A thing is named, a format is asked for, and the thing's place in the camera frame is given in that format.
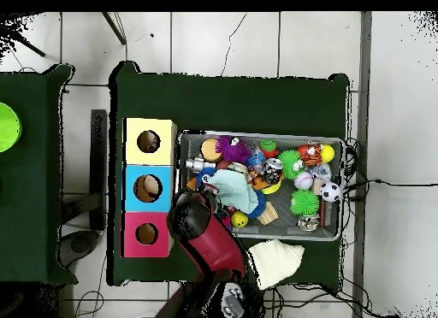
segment green table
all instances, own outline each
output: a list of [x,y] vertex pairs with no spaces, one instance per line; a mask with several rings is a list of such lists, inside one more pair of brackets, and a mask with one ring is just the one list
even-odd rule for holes
[[0,153],[0,280],[75,282],[56,260],[61,216],[59,99],[72,68],[0,73],[0,102],[22,134]]
[[[108,282],[194,280],[198,271],[175,244],[168,258],[121,258],[122,119],[170,119],[179,128],[345,138],[348,79],[205,78],[142,74],[135,62],[121,62],[109,77],[109,264]],[[260,239],[245,239],[246,247]],[[282,283],[321,283],[337,288],[340,239],[287,242],[305,247],[298,271]]]

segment yellow box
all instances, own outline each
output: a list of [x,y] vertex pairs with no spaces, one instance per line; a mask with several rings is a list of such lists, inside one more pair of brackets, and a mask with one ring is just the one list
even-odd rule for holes
[[176,125],[171,120],[125,118],[126,162],[130,165],[174,165]]

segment gray plastic bin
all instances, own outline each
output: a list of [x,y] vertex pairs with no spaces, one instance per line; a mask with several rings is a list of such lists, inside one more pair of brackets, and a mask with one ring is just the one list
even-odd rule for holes
[[[238,132],[214,132],[205,131],[182,131],[176,140],[176,182],[175,191],[186,187],[186,183],[194,174],[185,167],[186,159],[194,158],[199,155],[200,147],[204,139],[217,138],[221,135],[236,136],[245,140],[260,142],[262,139],[273,139],[277,143],[279,152],[284,150],[297,149],[301,144],[306,144],[309,140],[330,144],[334,148],[334,159],[329,163],[332,171],[332,181],[344,189],[344,165],[346,164],[346,146],[339,138],[324,137],[305,137],[305,136],[286,136],[260,133],[238,133]],[[258,220],[249,220],[246,227],[234,228],[233,233],[240,238],[260,238],[260,239],[289,239],[289,240],[318,240],[333,241],[340,236],[342,228],[343,199],[342,194],[339,202],[327,203],[326,226],[318,228],[314,232],[304,232],[298,227],[298,217],[290,210],[292,192],[296,188],[292,180],[284,179],[280,190],[266,195],[267,201],[278,213],[278,219],[268,225],[262,225]]]

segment pink box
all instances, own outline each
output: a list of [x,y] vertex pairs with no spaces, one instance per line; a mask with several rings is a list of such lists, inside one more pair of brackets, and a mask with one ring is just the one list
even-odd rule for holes
[[[170,236],[166,217],[168,213],[126,212],[123,235],[122,257],[163,258],[169,256],[174,239]],[[143,224],[152,224],[155,238],[150,244],[141,244],[137,239],[137,229]]]

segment green bowl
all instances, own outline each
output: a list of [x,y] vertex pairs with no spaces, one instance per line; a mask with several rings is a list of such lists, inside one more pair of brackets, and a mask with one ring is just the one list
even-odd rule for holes
[[9,106],[0,103],[0,152],[10,149],[20,136],[20,118]]

